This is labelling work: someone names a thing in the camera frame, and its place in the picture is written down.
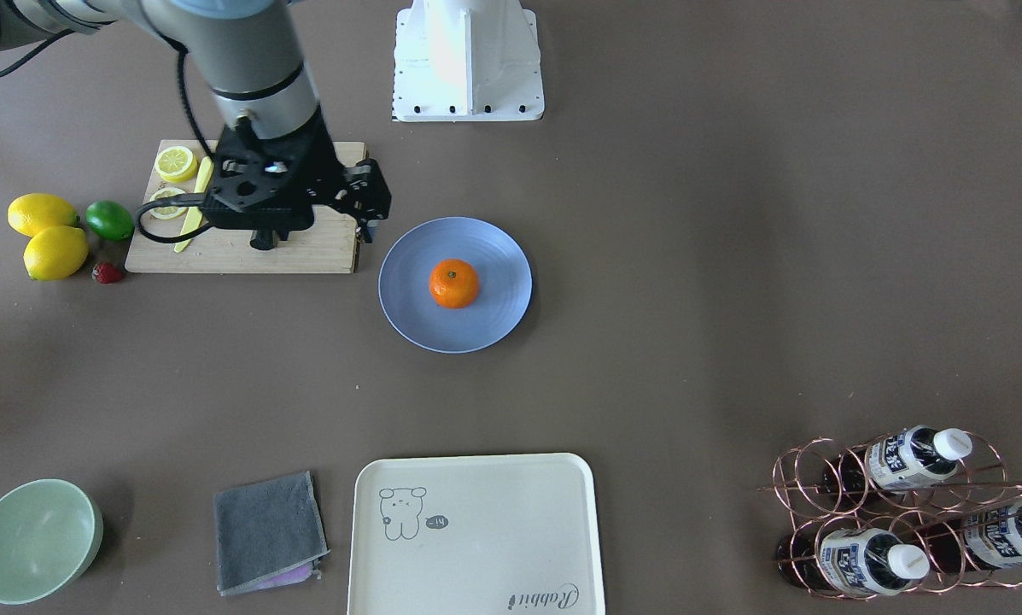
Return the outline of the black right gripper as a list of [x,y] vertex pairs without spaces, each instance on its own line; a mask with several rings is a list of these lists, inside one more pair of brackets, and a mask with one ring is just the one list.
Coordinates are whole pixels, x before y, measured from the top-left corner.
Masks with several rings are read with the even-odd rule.
[[281,238],[311,229],[316,207],[357,222],[371,243],[390,214],[391,192],[377,160],[344,165],[320,110],[280,138],[258,137],[252,121],[223,128],[213,151],[213,178],[199,209],[213,227],[273,232]]

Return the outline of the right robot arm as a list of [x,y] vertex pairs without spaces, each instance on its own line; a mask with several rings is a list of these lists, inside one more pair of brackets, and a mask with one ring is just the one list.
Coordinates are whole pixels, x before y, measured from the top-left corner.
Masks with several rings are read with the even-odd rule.
[[193,194],[152,200],[196,208],[198,229],[249,231],[269,250],[291,232],[314,226],[315,210],[347,215],[357,237],[388,217],[391,195],[377,161],[343,165],[285,1],[0,1],[0,51],[31,45],[39,52],[74,32],[91,34],[117,21],[136,23],[191,59],[225,120],[215,144],[213,176]]

